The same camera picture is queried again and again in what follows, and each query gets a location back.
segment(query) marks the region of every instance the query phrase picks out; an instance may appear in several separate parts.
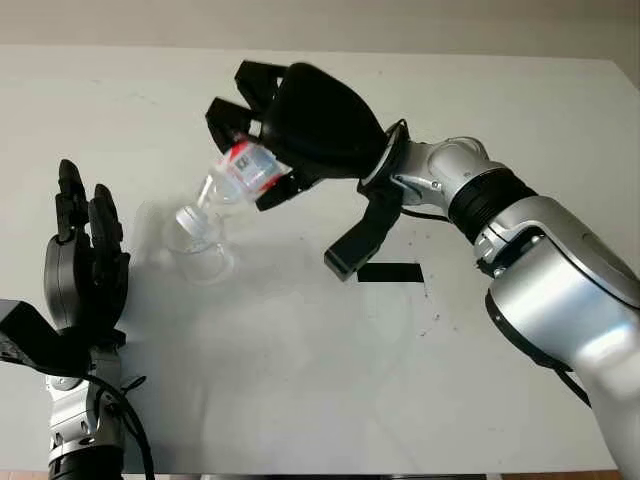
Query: black tape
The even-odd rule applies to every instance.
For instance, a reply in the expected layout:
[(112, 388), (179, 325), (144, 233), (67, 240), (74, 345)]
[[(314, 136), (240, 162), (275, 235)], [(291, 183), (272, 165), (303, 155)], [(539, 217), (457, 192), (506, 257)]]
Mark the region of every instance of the black tape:
[(424, 283), (419, 263), (367, 263), (358, 270), (359, 282)]

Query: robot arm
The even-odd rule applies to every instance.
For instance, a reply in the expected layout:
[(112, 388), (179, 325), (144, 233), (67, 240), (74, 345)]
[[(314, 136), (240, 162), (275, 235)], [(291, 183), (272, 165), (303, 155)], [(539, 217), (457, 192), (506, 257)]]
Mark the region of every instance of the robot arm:
[[(49, 478), (120, 480), (124, 429), (139, 443), (145, 478), (153, 459), (140, 420), (120, 388), (114, 327), (125, 305), (129, 254), (110, 191), (98, 184), (87, 201), (76, 166), (62, 160), (56, 195), (58, 232), (49, 241), (45, 296), (55, 329), (25, 302), (0, 299), (0, 360), (47, 375), (53, 401)], [(91, 226), (91, 237), (85, 226)]]
[(493, 278), (485, 304), (495, 325), (537, 364), (565, 379), (576, 372), (623, 475), (640, 478), (640, 280), (622, 260), (476, 139), (415, 143), (404, 121), (384, 132), (357, 94), (306, 64), (244, 62), (236, 82), (251, 109), (214, 100), (207, 122), (218, 147), (248, 139), (292, 168), (260, 210), (325, 178), (358, 179), (369, 206), (325, 252), (344, 280), (376, 253), (403, 205), (442, 209)]

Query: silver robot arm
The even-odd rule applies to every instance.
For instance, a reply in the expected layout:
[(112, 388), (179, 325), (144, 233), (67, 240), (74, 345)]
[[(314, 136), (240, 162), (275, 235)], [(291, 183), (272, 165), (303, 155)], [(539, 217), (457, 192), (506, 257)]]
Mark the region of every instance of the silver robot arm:
[(410, 142), (392, 181), (405, 205), (440, 207), (473, 243), (494, 279), (485, 299), (493, 322), (536, 363), (577, 374), (620, 471), (640, 479), (640, 280), (631, 269), (473, 138)]

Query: floor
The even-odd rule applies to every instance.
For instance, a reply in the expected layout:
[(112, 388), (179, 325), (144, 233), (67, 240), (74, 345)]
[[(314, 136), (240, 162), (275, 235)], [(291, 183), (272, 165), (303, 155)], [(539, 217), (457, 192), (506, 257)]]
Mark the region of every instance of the floor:
[[(142, 475), (126, 475), (125, 480), (143, 479)], [(194, 476), (156, 475), (158, 480), (187, 480)], [(622, 480), (618, 472), (575, 472), (575, 473), (516, 473), (503, 474), (503, 480)], [(0, 472), (0, 480), (48, 480), (46, 473), (40, 472)]]

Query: bottle label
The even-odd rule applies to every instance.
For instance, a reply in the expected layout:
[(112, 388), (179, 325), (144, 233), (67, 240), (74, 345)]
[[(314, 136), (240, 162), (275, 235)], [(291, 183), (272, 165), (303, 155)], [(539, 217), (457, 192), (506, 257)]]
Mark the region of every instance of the bottle label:
[(282, 176), (282, 169), (266, 148), (250, 142), (234, 145), (222, 159), (222, 170), (257, 197)]

